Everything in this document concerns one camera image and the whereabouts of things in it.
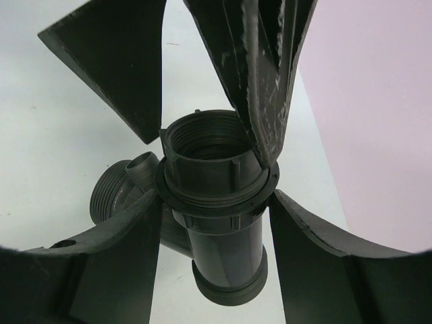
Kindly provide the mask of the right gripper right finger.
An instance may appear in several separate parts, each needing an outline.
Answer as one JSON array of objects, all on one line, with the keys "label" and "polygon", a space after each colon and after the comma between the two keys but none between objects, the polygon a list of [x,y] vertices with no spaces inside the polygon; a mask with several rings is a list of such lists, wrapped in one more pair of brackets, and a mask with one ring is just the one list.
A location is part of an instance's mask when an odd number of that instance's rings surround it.
[{"label": "right gripper right finger", "polygon": [[277,190],[269,205],[287,323],[430,323],[431,252],[359,238]]}]

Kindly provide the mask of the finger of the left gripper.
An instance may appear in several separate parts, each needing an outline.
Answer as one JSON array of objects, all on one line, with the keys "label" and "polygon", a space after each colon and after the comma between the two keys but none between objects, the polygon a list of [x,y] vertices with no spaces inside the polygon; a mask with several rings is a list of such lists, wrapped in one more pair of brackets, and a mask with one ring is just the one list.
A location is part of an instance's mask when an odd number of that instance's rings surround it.
[{"label": "finger of the left gripper", "polygon": [[261,167],[284,146],[296,70],[316,1],[186,1]]},{"label": "finger of the left gripper", "polygon": [[38,34],[146,144],[161,128],[165,5],[88,1]]}]

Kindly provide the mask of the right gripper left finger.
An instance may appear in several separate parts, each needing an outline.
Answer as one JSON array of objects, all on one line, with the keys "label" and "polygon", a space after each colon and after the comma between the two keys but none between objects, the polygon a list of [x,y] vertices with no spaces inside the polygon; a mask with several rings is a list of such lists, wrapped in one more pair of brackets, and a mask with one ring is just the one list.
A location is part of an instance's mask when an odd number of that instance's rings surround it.
[{"label": "right gripper left finger", "polygon": [[50,248],[2,248],[1,322],[148,323],[161,218],[150,191]]}]

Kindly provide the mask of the black pipe tee fitting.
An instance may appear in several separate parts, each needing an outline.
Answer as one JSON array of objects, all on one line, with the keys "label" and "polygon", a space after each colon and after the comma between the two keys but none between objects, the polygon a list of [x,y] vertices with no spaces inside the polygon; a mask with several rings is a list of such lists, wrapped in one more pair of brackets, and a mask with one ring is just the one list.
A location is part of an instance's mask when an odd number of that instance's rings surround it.
[{"label": "black pipe tee fitting", "polygon": [[192,259],[200,292],[223,306],[246,304],[267,281],[262,215],[279,177],[252,152],[158,159],[152,152],[109,167],[90,198],[96,224],[125,211],[154,190],[165,207],[161,243]]}]

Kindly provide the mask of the black threaded coupling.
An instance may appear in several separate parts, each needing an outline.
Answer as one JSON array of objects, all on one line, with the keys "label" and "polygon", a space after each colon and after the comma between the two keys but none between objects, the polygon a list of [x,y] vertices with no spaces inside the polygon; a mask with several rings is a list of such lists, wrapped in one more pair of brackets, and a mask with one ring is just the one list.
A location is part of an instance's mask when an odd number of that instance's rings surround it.
[{"label": "black threaded coupling", "polygon": [[233,111],[191,113],[161,132],[167,188],[182,202],[203,208],[236,205],[267,182]]}]

